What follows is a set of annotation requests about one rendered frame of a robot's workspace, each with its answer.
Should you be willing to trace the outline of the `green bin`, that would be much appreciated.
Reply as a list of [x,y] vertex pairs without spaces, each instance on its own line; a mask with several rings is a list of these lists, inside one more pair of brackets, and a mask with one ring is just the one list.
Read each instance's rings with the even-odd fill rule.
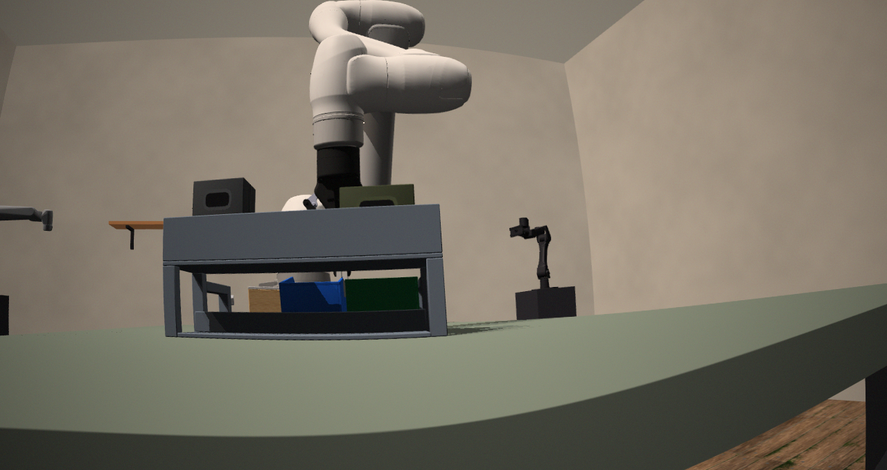
[[419,309],[418,277],[345,279],[346,311]]

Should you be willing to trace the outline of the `blue bin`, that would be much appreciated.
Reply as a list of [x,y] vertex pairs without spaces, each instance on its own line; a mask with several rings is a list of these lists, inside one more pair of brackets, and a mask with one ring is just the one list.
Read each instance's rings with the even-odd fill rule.
[[[286,281],[286,283],[284,283]],[[343,277],[339,281],[279,283],[281,312],[346,312]]]

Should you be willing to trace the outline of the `olive green case with orange latches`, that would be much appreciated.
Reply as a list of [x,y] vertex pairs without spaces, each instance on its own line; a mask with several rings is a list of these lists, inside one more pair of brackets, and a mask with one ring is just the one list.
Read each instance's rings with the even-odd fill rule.
[[340,208],[393,207],[393,205],[410,204],[415,204],[413,184],[340,188]]

